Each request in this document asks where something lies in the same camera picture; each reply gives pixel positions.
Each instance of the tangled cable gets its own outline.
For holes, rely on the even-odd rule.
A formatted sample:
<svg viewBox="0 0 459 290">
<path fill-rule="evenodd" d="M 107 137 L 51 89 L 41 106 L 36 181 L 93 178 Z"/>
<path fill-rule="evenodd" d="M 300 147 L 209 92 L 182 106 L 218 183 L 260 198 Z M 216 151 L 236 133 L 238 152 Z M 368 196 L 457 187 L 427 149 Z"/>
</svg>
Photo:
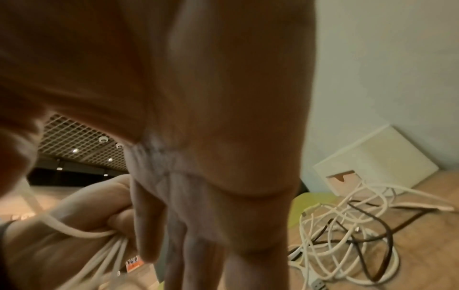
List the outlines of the tangled cable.
<svg viewBox="0 0 459 290">
<path fill-rule="evenodd" d="M 22 197 L 44 224 L 58 232 L 79 238 L 102 238 L 106 236 L 113 236 L 73 278 L 61 285 L 58 290 L 94 289 L 106 282 L 109 282 L 109 288 L 111 290 L 116 289 L 119 285 L 125 283 L 133 284 L 141 290 L 147 290 L 145 285 L 129 277 L 127 274 L 117 276 L 118 270 L 123 264 L 123 256 L 128 245 L 127 237 L 117 234 L 113 230 L 92 233 L 69 227 L 45 212 L 30 189 L 22 191 Z M 104 273 L 114 258 L 115 261 L 112 272 L 109 277 L 106 277 L 104 276 Z M 90 279 L 85 280 L 85 277 L 91 271 L 96 269 L 97 266 L 98 268 L 93 276 Z"/>
<path fill-rule="evenodd" d="M 353 200 L 353 198 L 363 190 L 371 192 L 372 196 L 363 200 Z M 401 190 L 402 193 L 396 193 L 395 190 Z M 413 193 L 422 197 L 433 199 L 448 204 L 431 205 L 421 203 L 396 203 L 398 195 L 403 193 Z M 379 199 L 381 204 L 371 203 Z M 315 216 L 314 212 L 319 208 L 325 208 L 328 211 L 324 214 Z M 389 209 L 408 209 L 417 210 L 419 213 L 410 219 L 391 229 L 380 217 Z M 382 284 L 391 279 L 400 266 L 400 258 L 393 244 L 393 235 L 403 229 L 416 219 L 433 211 L 457 211 L 451 203 L 438 196 L 425 193 L 419 190 L 405 188 L 393 184 L 365 184 L 360 183 L 354 191 L 346 196 L 338 205 L 316 204 L 306 208 L 299 218 L 299 231 L 301 245 L 291 245 L 289 251 L 289 266 L 299 269 L 305 279 L 303 290 L 307 285 L 311 285 L 311 275 L 322 281 L 333 281 L 337 279 L 346 279 L 352 283 L 370 286 Z M 367 223 L 376 221 L 381 224 L 384 234 L 378 234 L 366 227 Z M 335 233 L 340 232 L 342 237 L 335 238 Z M 363 239 L 358 239 L 355 234 L 362 234 Z M 319 241 L 323 235 L 327 236 L 326 240 Z M 373 241 L 382 240 L 387 244 L 387 250 L 382 263 L 376 274 L 373 276 L 369 273 L 364 260 L 364 254 L 368 249 L 368 244 Z M 347 246 L 347 250 L 341 260 L 338 259 L 337 253 Z M 357 258 L 350 260 L 352 250 L 357 251 Z M 324 265 L 324 259 L 333 261 L 334 269 L 329 270 Z M 313 267 L 311 259 L 318 267 Z M 352 277 L 351 273 L 360 263 L 366 279 Z"/>
</svg>

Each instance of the white cord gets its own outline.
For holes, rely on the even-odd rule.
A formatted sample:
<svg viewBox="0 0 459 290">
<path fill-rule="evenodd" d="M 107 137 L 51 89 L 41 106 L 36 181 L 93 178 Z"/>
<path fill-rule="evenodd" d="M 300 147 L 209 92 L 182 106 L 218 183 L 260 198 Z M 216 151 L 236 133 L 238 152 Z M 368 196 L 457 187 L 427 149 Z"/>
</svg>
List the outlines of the white cord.
<svg viewBox="0 0 459 290">
<path fill-rule="evenodd" d="M 357 211 L 348 205 L 348 202 L 358 195 L 361 191 L 367 190 L 372 193 L 372 196 L 365 198 L 362 201 L 356 202 L 353 205 L 355 207 L 365 206 L 365 212 L 369 212 L 376 217 L 381 217 L 388 208 L 396 206 L 412 207 L 412 208 L 430 208 L 438 209 L 445 212 L 454 212 L 457 211 L 457 208 L 452 205 L 448 200 L 425 193 L 419 190 L 414 190 L 411 188 L 405 188 L 399 185 L 385 184 L 385 183 L 372 183 L 365 184 L 360 183 L 355 190 L 353 190 L 348 196 L 346 196 L 338 205 L 332 204 L 316 204 L 314 206 L 306 208 L 299 218 L 299 232 L 301 237 L 301 245 L 292 245 L 290 247 L 297 247 L 297 249 L 288 255 L 289 266 L 299 269 L 305 279 L 303 284 L 303 290 L 306 289 L 306 286 L 310 287 L 315 283 L 313 288 L 317 288 L 317 283 L 320 281 L 333 281 L 337 279 L 346 279 L 354 284 L 371 286 L 376 284 L 385 283 L 387 280 L 391 279 L 397 272 L 400 266 L 400 258 L 395 247 L 392 248 L 392 259 L 391 264 L 388 267 L 387 271 L 383 274 L 381 279 L 377 282 L 373 282 L 369 279 L 357 279 L 351 276 L 351 273 L 359 265 L 359 257 L 356 257 L 353 261 L 350 260 L 350 254 L 354 249 L 354 244 L 349 244 L 348 241 L 352 240 L 351 235 L 354 233 L 360 232 L 363 235 L 363 239 L 366 240 L 372 236 L 378 236 L 378 233 L 365 227 L 367 223 L 373 221 L 374 219 L 368 217 L 364 213 Z M 396 193 L 395 190 L 402 190 L 402 193 Z M 422 204 L 422 203 L 411 203 L 411 202 L 402 202 L 395 203 L 397 196 L 403 193 L 412 193 L 422 197 L 426 197 L 432 200 L 440 201 L 448 205 L 432 205 L 432 204 Z M 370 206 L 367 203 L 374 201 L 375 199 L 380 200 L 379 206 Z M 328 211 L 321 215 L 315 215 L 314 212 L 319 208 L 325 208 Z M 323 231 L 326 222 L 328 222 L 327 229 L 325 233 L 327 234 L 327 242 L 319 245 L 314 245 L 313 240 Z M 337 222 L 342 224 L 347 231 L 344 231 L 340 226 L 337 225 Z M 337 240 L 334 238 L 336 232 L 341 232 L 344 235 L 339 238 L 338 243 L 332 243 L 332 240 Z M 382 241 L 388 243 L 387 238 L 383 238 Z M 342 253 L 345 247 L 348 247 L 345 251 L 343 258 L 339 259 L 336 254 L 340 251 Z M 368 243 L 362 243 L 361 252 L 365 254 L 367 251 Z M 299 261 L 292 261 L 292 259 L 298 255 L 302 255 Z M 310 259 L 315 261 L 318 268 L 314 268 L 310 263 Z M 325 259 L 328 259 L 327 262 L 331 259 L 334 264 L 334 268 L 326 267 Z"/>
<path fill-rule="evenodd" d="M 28 204 L 32 211 L 35 212 L 37 218 L 58 232 L 79 238 L 102 238 L 116 234 L 115 231 L 92 233 L 69 227 L 45 212 L 40 206 L 38 200 L 33 195 L 30 188 L 28 190 L 22 191 L 21 194 L 24 201 Z M 61 285 L 58 290 L 87 290 L 98 288 L 101 284 L 106 282 L 109 282 L 110 290 L 114 290 L 120 285 L 121 281 L 133 284 L 140 290 L 148 290 L 145 285 L 129 277 L 127 274 L 123 274 L 117 277 L 117 272 L 121 268 L 127 245 L 127 237 L 121 235 L 112 237 L 74 277 Z M 109 280 L 104 280 L 103 274 L 115 255 L 116 260 L 114 262 L 111 274 L 108 277 Z M 84 280 L 86 275 L 94 270 L 98 265 L 100 266 L 94 273 L 93 277 L 89 280 Z"/>
</svg>

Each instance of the table surface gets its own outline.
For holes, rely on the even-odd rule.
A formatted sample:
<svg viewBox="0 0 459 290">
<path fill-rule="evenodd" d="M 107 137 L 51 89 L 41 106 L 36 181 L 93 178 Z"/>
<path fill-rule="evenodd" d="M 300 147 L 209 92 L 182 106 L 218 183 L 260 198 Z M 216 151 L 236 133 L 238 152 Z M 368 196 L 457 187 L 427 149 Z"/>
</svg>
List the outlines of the table surface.
<svg viewBox="0 0 459 290">
<path fill-rule="evenodd" d="M 450 200 L 459 207 L 459 172 L 437 172 L 416 189 Z M 403 194 L 397 201 L 439 204 L 413 194 Z M 382 219 L 391 228 L 412 216 L 413 212 L 390 209 Z M 459 215 L 456 213 L 427 214 L 394 235 L 401 265 L 393 280 L 379 287 L 363 287 L 347 281 L 327 283 L 329 290 L 457 290 L 459 289 Z M 289 244 L 301 243 L 298 225 L 289 229 Z M 375 273 L 384 254 L 384 244 L 376 246 L 366 256 L 370 273 Z M 301 290 L 303 277 L 290 270 L 290 290 Z"/>
</svg>

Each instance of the grid ceiling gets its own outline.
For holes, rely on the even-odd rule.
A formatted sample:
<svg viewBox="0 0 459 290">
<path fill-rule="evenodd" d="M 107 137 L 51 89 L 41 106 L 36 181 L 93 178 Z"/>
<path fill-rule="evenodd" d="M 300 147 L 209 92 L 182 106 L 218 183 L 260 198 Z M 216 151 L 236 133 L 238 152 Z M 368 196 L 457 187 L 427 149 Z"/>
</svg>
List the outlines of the grid ceiling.
<svg viewBox="0 0 459 290">
<path fill-rule="evenodd" d="M 66 117 L 53 115 L 45 125 L 38 151 L 47 156 L 127 171 L 123 149 L 117 149 L 112 138 L 100 143 L 101 136 L 105 134 Z"/>
</svg>

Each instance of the blurry hand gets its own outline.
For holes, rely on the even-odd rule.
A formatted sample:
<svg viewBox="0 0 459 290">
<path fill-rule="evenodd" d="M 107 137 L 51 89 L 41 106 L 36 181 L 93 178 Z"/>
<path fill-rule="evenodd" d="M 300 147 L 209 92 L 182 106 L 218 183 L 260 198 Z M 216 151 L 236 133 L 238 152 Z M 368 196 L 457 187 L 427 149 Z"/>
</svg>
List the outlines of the blurry hand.
<svg viewBox="0 0 459 290">
<path fill-rule="evenodd" d="M 65 198 L 50 214 L 83 231 L 101 232 L 111 225 L 134 240 L 129 181 L 129 175 L 121 175 L 85 187 Z M 35 216 L 8 227 L 2 250 L 8 274 L 19 290 L 53 290 L 77 274 L 110 238 L 67 236 Z M 135 243 L 130 244 L 126 259 L 135 255 Z"/>
<path fill-rule="evenodd" d="M 125 144 L 142 257 L 169 290 L 285 289 L 312 1 L 3 1 L 0 192 L 56 111 Z"/>
</svg>

